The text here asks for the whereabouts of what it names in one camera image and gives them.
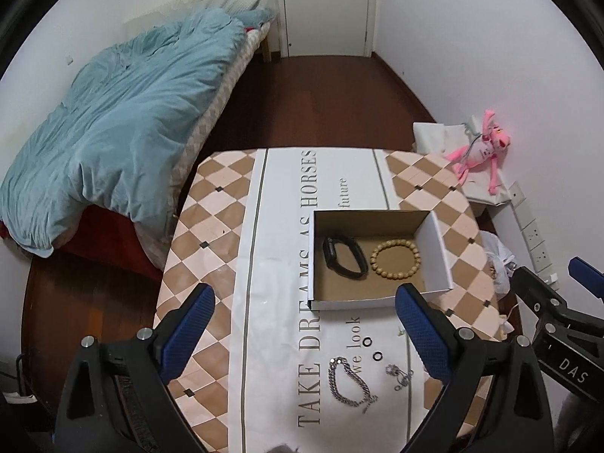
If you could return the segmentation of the open cardboard box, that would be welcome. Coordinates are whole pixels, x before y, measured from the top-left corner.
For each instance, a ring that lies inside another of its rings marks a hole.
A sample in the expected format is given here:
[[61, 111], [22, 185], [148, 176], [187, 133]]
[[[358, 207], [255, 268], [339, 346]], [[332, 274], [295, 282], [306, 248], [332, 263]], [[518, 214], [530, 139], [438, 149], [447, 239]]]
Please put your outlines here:
[[[327, 268], [322, 242], [332, 234], [353, 238], [368, 261], [363, 280]], [[397, 287], [411, 283], [431, 300], [453, 289], [443, 235], [430, 211], [316, 211], [310, 219], [307, 306], [312, 311], [388, 308]]]

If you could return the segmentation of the black smart wristband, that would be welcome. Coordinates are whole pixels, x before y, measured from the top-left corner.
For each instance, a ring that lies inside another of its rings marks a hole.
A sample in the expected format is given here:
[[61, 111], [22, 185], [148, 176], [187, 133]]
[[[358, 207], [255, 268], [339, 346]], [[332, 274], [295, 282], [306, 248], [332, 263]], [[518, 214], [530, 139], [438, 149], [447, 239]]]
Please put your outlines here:
[[322, 253], [327, 268], [337, 275], [351, 280], [363, 280], [368, 276], [367, 258], [353, 238], [329, 235], [322, 242]]

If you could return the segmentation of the silver crystal jewelry piece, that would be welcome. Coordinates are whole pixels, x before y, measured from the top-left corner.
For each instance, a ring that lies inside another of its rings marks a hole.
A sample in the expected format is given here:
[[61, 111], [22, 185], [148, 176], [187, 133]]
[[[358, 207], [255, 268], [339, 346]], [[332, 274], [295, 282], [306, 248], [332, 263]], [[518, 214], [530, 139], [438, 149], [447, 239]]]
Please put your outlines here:
[[413, 370], [404, 371], [395, 364], [388, 364], [385, 367], [385, 372], [396, 380], [396, 385], [394, 385], [395, 391], [401, 391], [403, 388], [408, 387], [414, 375]]

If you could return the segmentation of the blue duvet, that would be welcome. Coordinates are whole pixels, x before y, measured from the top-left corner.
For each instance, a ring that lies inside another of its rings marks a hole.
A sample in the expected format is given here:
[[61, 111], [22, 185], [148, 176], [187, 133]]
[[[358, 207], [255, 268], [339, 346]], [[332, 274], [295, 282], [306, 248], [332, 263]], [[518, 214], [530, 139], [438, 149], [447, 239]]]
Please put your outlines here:
[[246, 37], [240, 20], [213, 8], [91, 59], [4, 177], [10, 237], [47, 258], [91, 205], [162, 237], [172, 169]]

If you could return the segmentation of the white door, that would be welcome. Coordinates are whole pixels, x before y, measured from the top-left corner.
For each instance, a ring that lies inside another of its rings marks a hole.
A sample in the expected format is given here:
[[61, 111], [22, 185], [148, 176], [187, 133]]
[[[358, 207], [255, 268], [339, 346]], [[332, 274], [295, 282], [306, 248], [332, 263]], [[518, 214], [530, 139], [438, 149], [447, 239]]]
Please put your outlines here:
[[377, 0], [277, 1], [283, 56], [371, 55]]

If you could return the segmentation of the bed with patterned mattress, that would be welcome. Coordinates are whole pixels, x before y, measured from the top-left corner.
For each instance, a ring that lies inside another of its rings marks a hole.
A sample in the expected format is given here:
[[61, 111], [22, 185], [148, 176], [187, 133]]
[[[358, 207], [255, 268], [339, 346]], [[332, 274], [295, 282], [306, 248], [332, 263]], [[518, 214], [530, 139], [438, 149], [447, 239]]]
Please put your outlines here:
[[[129, 37], [124, 42], [153, 28], [164, 26], [166, 23], [178, 22], [178, 20], [183, 20], [199, 11], [213, 9], [207, 8], [205, 1], [172, 0], [141, 17], [130, 20], [127, 25]], [[179, 195], [185, 180], [193, 169], [194, 162], [207, 137], [222, 114], [236, 82], [243, 75], [243, 71], [247, 68], [260, 44], [267, 38], [276, 17], [276, 13], [270, 13], [265, 9], [229, 15], [240, 20], [245, 26], [246, 41], [240, 46], [233, 62], [223, 74], [215, 97], [204, 114], [197, 120], [181, 157], [172, 169], [168, 189], [171, 211], [165, 234], [160, 238], [152, 237], [129, 218], [102, 206], [91, 205], [83, 209], [76, 226], [57, 239], [55, 249], [50, 256], [55, 251], [69, 251], [86, 259], [121, 267], [151, 278], [157, 277], [165, 267], [171, 238], [176, 227]], [[1, 234], [25, 253], [37, 256], [24, 250], [10, 237], [2, 220]]]

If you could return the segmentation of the white wall power strip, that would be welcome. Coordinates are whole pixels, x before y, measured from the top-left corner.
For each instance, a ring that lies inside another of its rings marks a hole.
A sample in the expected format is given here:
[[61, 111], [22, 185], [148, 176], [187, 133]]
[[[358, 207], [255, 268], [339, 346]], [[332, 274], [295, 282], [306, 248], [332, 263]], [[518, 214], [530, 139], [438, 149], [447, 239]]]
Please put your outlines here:
[[535, 215], [532, 213], [527, 197], [519, 183], [513, 182], [508, 192], [512, 211], [528, 251], [528, 257], [533, 272], [552, 290], [559, 290], [558, 274], [549, 256], [542, 230], [538, 227]]

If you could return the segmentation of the pink panther plush toy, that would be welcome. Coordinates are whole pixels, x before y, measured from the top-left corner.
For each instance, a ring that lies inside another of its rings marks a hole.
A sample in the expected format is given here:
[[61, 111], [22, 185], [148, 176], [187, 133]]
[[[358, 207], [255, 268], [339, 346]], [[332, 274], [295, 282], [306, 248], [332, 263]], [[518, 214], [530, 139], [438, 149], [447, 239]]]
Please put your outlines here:
[[495, 195], [499, 191], [498, 170], [499, 156], [505, 153], [511, 145], [511, 137], [496, 122], [496, 113], [491, 109], [484, 112], [482, 132], [467, 146], [463, 146], [448, 154], [445, 158], [453, 165], [460, 184], [464, 184], [470, 170], [483, 164], [489, 166], [488, 193]]

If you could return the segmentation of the white plastic bag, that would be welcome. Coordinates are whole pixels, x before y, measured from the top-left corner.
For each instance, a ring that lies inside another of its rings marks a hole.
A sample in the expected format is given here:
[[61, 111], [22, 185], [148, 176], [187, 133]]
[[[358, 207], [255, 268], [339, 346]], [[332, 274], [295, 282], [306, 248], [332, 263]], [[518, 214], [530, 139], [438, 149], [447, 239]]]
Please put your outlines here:
[[484, 230], [480, 230], [479, 234], [487, 258], [490, 275], [492, 276], [496, 299], [502, 300], [510, 291], [510, 270], [508, 265], [516, 264], [515, 256], [496, 234]]

